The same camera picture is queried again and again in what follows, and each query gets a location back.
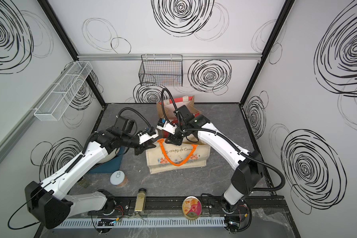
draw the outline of white cable tray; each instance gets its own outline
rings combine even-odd
[[[89,61],[76,61],[34,112],[41,121],[58,121],[90,74]]]
[[[93,218],[96,228],[159,228],[159,227],[224,227],[224,217],[199,217],[196,220],[189,220],[185,217],[145,217],[123,218],[121,222],[116,222],[113,226],[100,226],[98,224],[103,218]],[[54,229],[67,228],[93,228],[90,218],[69,218],[63,221]]]

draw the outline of red wire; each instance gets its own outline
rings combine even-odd
[[[239,212],[239,226],[241,226],[241,212],[239,211],[239,209],[237,208],[238,212]]]
[[[119,208],[116,208],[116,207],[115,207],[115,209],[117,209],[117,210],[121,211],[121,212],[122,212],[122,216],[123,216],[123,211],[122,211],[122,210],[120,210]]]
[[[123,213],[124,213],[124,210],[123,210],[123,207],[122,207],[122,206],[118,205],[117,207],[120,207],[120,208],[122,209]]]

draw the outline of black wire basket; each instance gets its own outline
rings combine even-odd
[[[182,55],[142,55],[140,85],[182,87]]]

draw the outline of aluminum rail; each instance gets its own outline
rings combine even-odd
[[[78,55],[79,60],[141,60],[142,56],[148,56],[148,60],[178,60],[178,55],[182,60],[260,60],[261,53],[206,53],[206,54],[83,54]]]

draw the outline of blue mat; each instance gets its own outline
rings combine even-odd
[[[118,152],[118,156],[99,165],[98,167],[91,169],[87,173],[114,173],[115,171],[119,170],[120,163],[122,162],[124,147],[120,147]]]

